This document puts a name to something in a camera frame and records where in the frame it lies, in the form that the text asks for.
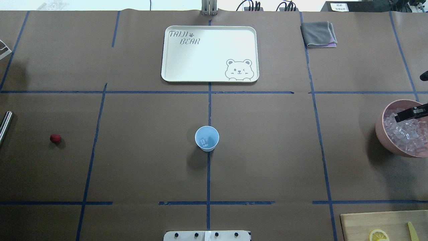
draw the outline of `pink bowl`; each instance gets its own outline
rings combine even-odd
[[[421,151],[421,152],[417,152],[417,153],[415,153],[415,155],[409,154],[407,152],[404,152],[404,151],[400,150],[392,142],[392,140],[386,134],[385,126],[383,125],[384,115],[385,115],[385,112],[387,110],[389,110],[389,109],[393,110],[393,109],[398,109],[398,108],[408,109],[408,108],[412,108],[412,107],[419,106],[419,105],[421,105],[421,103],[419,103],[417,101],[413,101],[413,100],[409,100],[409,99],[399,99],[399,100],[396,100],[396,101],[390,103],[383,110],[382,114],[378,118],[378,120],[376,122],[376,135],[377,135],[377,138],[379,139],[380,143],[386,149],[388,149],[390,152],[392,152],[394,154],[397,154],[399,156],[402,156],[402,157],[428,157],[428,143],[425,144],[425,148],[427,148],[427,150]],[[420,118],[419,120],[420,121],[428,121],[428,116]]]

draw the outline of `white floor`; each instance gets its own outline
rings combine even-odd
[[[275,11],[282,0],[262,0],[265,11]],[[319,12],[325,0],[294,0],[302,12]],[[241,0],[218,0],[219,9],[235,11]],[[149,10],[150,0],[1,0],[0,10]],[[201,0],[152,0],[152,10],[192,10],[201,9]]]

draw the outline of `ice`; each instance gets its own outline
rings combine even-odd
[[[396,113],[404,109],[387,110],[384,115],[384,127],[392,142],[408,154],[425,151],[428,143],[428,123],[417,119],[396,122]]]
[[[202,138],[199,142],[201,143],[201,146],[204,148],[208,146],[208,141],[205,138]]]

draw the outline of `bowl of ice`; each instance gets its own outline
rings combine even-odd
[[[390,103],[376,122],[376,135],[389,151],[402,157],[428,157],[428,116],[396,122],[395,116],[421,103],[399,99]]]

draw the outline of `wooden cutting board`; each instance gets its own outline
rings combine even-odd
[[[341,214],[340,220],[345,241],[368,241],[374,229],[385,231],[390,241],[411,241],[407,222],[420,241],[428,241],[428,210]]]

